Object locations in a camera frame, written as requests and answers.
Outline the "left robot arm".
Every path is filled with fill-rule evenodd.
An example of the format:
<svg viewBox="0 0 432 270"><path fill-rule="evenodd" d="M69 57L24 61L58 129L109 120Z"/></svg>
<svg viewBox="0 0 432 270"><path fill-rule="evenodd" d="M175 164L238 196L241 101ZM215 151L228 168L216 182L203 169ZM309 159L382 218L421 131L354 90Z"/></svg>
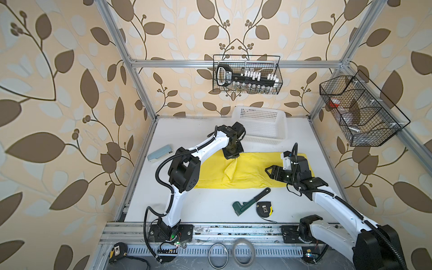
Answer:
<svg viewBox="0 0 432 270"><path fill-rule="evenodd" d="M145 216L152 213L157 217L157 227L165 241L180 235L178 227L183 201L199 182L201 165L220 150L227 160L238 158L244 152L241 141L245 135L246 129L239 122L232 126L215 126L214 132L205 141L192 148L178 148L173 156L157 167L155 179L169 189L170 196L163 213L148 206Z"/></svg>

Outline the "white plastic basket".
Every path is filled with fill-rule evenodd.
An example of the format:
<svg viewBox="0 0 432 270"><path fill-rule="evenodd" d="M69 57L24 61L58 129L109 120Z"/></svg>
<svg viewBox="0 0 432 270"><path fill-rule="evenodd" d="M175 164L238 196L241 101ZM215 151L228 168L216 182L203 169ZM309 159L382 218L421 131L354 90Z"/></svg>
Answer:
<svg viewBox="0 0 432 270"><path fill-rule="evenodd" d="M268 145L278 145L286 139L285 119L280 110L247 106L235 107L232 114L232 120L246 130L244 141Z"/></svg>

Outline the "yellow trousers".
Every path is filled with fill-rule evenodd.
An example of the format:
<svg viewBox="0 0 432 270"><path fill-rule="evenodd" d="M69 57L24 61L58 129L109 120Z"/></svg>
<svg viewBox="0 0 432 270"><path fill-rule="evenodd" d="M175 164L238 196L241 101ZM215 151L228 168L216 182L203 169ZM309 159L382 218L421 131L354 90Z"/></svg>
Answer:
<svg viewBox="0 0 432 270"><path fill-rule="evenodd" d="M281 153L241 153L236 159L225 159L219 150L201 164L196 189L264 189L286 184L269 178L265 169L282 166Z"/></svg>

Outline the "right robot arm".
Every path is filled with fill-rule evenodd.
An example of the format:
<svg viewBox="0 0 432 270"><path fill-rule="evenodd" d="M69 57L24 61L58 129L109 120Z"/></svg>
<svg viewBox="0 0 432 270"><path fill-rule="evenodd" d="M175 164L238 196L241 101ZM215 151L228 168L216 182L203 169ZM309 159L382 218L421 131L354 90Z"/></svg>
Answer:
<svg viewBox="0 0 432 270"><path fill-rule="evenodd" d="M398 233L389 225L367 218L343 198L327 182L314 177L308 160L295 152L281 154L282 166L265 169L270 179L292 186L296 195L305 196L331 215L339 227L330 225L318 215L302 218L298 226L300 241L321 241L349 259L358 270L405 270Z"/></svg>

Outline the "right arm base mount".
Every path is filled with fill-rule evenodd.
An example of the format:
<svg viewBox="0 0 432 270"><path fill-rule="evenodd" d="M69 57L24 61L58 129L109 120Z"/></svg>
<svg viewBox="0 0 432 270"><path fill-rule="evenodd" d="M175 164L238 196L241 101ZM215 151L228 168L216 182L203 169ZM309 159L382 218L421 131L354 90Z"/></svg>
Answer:
<svg viewBox="0 0 432 270"><path fill-rule="evenodd" d="M311 241L304 241L299 236L299 225L282 225L280 227L281 235L284 244L307 244L307 245L321 245L324 242L312 238Z"/></svg>

